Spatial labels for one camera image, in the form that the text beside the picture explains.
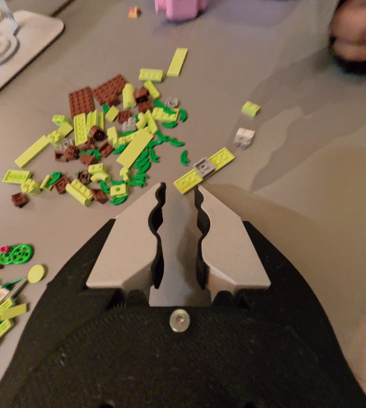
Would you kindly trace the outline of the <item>white lamp stand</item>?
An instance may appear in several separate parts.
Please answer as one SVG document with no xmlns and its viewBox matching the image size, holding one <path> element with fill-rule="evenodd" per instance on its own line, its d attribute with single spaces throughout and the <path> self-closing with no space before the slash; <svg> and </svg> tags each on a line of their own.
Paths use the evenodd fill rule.
<svg viewBox="0 0 366 408">
<path fill-rule="evenodd" d="M 66 1 L 0 1 L 0 90 L 64 31 Z"/>
</svg>

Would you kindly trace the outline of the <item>lime long studded plate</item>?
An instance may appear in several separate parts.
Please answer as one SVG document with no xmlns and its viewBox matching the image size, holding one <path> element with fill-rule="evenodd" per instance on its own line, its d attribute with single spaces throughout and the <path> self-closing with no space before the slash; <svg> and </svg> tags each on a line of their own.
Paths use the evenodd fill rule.
<svg viewBox="0 0 366 408">
<path fill-rule="evenodd" d="M 207 180 L 215 173 L 220 171 L 222 168 L 227 166 L 235 159 L 235 155 L 227 148 L 222 148 L 214 155 L 208 158 L 208 161 L 215 167 L 214 171 L 207 176 L 200 176 L 195 169 L 190 170 L 185 175 L 174 181 L 174 186 L 182 194 L 186 194 L 191 191 L 195 186 L 201 184 L 203 181 Z"/>
</svg>

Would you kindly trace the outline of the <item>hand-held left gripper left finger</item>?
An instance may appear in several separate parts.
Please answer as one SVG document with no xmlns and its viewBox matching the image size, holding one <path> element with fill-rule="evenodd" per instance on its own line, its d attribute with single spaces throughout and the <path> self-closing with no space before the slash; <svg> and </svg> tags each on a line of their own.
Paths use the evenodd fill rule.
<svg viewBox="0 0 366 408">
<path fill-rule="evenodd" d="M 86 282 L 88 288 L 124 293 L 159 289 L 164 258 L 158 229 L 163 222 L 166 184 L 159 182 L 115 219 Z"/>
</svg>

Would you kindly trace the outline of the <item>pile of mixed toy bricks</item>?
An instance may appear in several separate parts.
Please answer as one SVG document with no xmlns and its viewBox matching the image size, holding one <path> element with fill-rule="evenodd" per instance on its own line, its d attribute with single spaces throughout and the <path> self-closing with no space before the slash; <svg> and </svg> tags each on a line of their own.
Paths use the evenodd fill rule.
<svg viewBox="0 0 366 408">
<path fill-rule="evenodd" d="M 21 191 L 11 196 L 14 207 L 22 208 L 29 195 L 55 189 L 59 195 L 69 193 L 85 207 L 97 201 L 118 206 L 129 196 L 129 187 L 143 188 L 147 172 L 160 157 L 157 145 L 169 143 L 183 147 L 185 143 L 165 135 L 158 126 L 172 129 L 187 119 L 178 100 L 160 100 L 155 82 L 162 82 L 164 71 L 140 69 L 143 85 L 136 89 L 122 74 L 117 74 L 98 87 L 86 86 L 68 94 L 71 120 L 55 115 L 57 129 L 42 136 L 15 161 L 20 170 L 8 170 L 3 182 L 17 184 Z M 58 162 L 77 160 L 88 169 L 75 173 L 70 181 L 62 172 L 48 174 L 38 183 L 29 171 L 23 171 L 48 146 Z"/>
</svg>

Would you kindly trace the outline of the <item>light grey bracket brick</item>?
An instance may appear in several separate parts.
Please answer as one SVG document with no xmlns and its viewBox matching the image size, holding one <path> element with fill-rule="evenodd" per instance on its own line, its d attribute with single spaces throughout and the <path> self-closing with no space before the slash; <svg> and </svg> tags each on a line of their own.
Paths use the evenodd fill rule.
<svg viewBox="0 0 366 408">
<path fill-rule="evenodd" d="M 254 135 L 254 130 L 240 127 L 235 134 L 233 143 L 236 147 L 246 149 L 251 145 Z"/>
</svg>

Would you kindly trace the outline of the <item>green spoked wheel piece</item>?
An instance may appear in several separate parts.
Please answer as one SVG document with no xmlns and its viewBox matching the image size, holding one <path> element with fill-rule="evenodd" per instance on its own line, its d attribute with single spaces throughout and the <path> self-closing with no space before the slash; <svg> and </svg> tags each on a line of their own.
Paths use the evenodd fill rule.
<svg viewBox="0 0 366 408">
<path fill-rule="evenodd" d="M 9 252 L 0 253 L 0 264 L 3 266 L 9 264 L 18 264 L 16 247 L 12 247 Z"/>
<path fill-rule="evenodd" d="M 11 263 L 12 264 L 24 264 L 29 262 L 33 257 L 34 249 L 32 245 L 21 244 L 16 246 L 11 251 Z"/>
</svg>

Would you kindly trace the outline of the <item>person's right hand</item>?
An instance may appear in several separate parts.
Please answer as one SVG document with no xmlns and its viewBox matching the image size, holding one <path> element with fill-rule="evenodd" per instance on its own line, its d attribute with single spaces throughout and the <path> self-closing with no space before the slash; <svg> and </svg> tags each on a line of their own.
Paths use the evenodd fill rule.
<svg viewBox="0 0 366 408">
<path fill-rule="evenodd" d="M 366 62 L 366 1 L 341 1 L 329 26 L 333 53 L 347 62 Z"/>
</svg>

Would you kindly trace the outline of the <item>lime round tile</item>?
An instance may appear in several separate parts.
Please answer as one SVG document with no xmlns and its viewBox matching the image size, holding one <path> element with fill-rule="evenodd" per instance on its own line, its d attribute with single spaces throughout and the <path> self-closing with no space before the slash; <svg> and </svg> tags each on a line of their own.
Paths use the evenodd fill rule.
<svg viewBox="0 0 366 408">
<path fill-rule="evenodd" d="M 27 282 L 34 284 L 41 281 L 47 273 L 47 267 L 43 264 L 34 265 L 27 274 Z"/>
</svg>

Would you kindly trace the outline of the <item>small lime plate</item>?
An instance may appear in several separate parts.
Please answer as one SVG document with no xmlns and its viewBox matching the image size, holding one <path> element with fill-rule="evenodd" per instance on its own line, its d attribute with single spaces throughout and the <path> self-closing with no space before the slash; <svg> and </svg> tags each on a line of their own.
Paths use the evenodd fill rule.
<svg viewBox="0 0 366 408">
<path fill-rule="evenodd" d="M 247 100 L 245 104 L 242 106 L 241 113 L 250 118 L 254 118 L 258 114 L 260 109 L 261 109 L 261 106 Z"/>
</svg>

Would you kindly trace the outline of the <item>pink brick pot figure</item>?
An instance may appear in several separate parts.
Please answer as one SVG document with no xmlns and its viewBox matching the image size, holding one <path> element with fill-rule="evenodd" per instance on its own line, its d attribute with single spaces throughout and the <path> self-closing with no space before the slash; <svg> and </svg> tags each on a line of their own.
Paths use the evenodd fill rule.
<svg viewBox="0 0 366 408">
<path fill-rule="evenodd" d="M 180 22 L 196 18 L 206 5 L 206 0 L 155 0 L 155 11 L 164 13 L 170 21 Z"/>
</svg>

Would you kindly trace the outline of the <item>lime smooth tile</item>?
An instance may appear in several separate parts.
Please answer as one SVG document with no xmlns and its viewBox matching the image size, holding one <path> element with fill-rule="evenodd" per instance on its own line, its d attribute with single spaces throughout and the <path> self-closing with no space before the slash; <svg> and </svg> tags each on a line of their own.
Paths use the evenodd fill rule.
<svg viewBox="0 0 366 408">
<path fill-rule="evenodd" d="M 167 77 L 178 77 L 188 53 L 188 48 L 177 48 L 167 71 Z"/>
</svg>

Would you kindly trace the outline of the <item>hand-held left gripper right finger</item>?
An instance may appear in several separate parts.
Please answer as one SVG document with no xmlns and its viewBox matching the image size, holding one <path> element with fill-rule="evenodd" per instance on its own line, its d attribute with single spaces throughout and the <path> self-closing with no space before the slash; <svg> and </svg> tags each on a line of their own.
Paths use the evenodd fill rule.
<svg viewBox="0 0 366 408">
<path fill-rule="evenodd" d="M 211 299 L 221 291 L 267 289 L 271 281 L 241 218 L 205 188 L 194 190 L 198 212 L 196 277 Z"/>
</svg>

